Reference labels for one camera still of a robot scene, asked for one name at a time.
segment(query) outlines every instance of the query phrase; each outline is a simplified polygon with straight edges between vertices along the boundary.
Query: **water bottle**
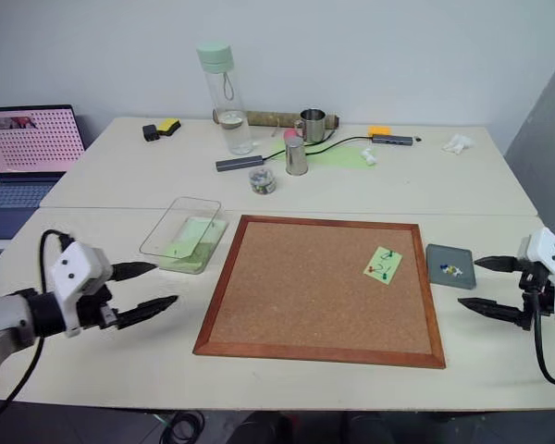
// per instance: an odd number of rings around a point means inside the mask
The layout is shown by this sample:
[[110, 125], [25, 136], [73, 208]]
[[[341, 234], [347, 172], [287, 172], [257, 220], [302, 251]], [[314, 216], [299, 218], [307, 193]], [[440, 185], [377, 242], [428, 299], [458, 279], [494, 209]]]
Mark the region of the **water bottle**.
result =
[[203, 43], [197, 47], [197, 54], [228, 149], [237, 155], [250, 153], [253, 150], [251, 131], [237, 88], [230, 46]]

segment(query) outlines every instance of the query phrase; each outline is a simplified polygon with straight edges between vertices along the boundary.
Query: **metal cup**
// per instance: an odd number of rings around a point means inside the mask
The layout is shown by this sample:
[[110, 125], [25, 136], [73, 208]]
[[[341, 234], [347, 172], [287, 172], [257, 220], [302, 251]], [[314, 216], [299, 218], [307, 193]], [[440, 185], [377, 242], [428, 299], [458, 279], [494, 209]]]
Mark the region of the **metal cup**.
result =
[[316, 108], [305, 109], [300, 113], [300, 120], [294, 122], [294, 128], [306, 143], [319, 143], [325, 139], [325, 119], [327, 115], [324, 111]]

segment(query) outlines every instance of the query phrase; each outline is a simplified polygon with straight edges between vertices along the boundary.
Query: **white table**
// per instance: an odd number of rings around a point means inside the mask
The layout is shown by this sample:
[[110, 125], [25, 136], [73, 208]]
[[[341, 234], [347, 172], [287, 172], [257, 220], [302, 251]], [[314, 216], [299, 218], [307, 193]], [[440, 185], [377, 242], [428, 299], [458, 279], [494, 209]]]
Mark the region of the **white table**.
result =
[[[267, 165], [277, 190], [254, 194], [248, 169], [216, 172], [215, 161], [233, 157], [221, 129], [211, 120], [182, 120], [170, 138], [146, 142], [142, 126], [156, 119], [117, 118], [43, 200], [44, 207], [166, 208], [179, 196], [220, 201], [242, 211], [398, 213], [536, 216], [522, 187], [482, 127], [392, 127], [398, 135], [420, 136], [413, 147], [350, 142], [335, 149], [360, 152], [373, 146], [373, 169], [311, 165], [289, 176], [283, 161]], [[344, 125], [332, 141], [366, 135], [367, 125]], [[253, 127], [253, 154], [271, 154], [281, 131]], [[455, 133], [476, 147], [461, 155], [441, 151]]]
[[[520, 240], [542, 226], [535, 216], [440, 216], [271, 213], [418, 223], [424, 245], [469, 248], [474, 257], [514, 254]], [[160, 210], [40, 209], [0, 256], [0, 295], [38, 287], [37, 245], [46, 228], [70, 231], [101, 247], [112, 262], [140, 259], [138, 248]], [[112, 306], [129, 309], [147, 299], [179, 294], [159, 316], [125, 330], [84, 331], [46, 341], [43, 358], [21, 401], [136, 408], [495, 410], [555, 408], [555, 387], [540, 374], [533, 336], [470, 312], [458, 297], [520, 305], [518, 276], [476, 269], [477, 287], [432, 285], [448, 367], [219, 358], [191, 353], [228, 254], [239, 212], [210, 264], [199, 276], [154, 270], [111, 284]], [[56, 242], [48, 260], [56, 257]], [[555, 374], [555, 320], [543, 324], [549, 369]], [[19, 380], [32, 350], [0, 369], [0, 399]]]

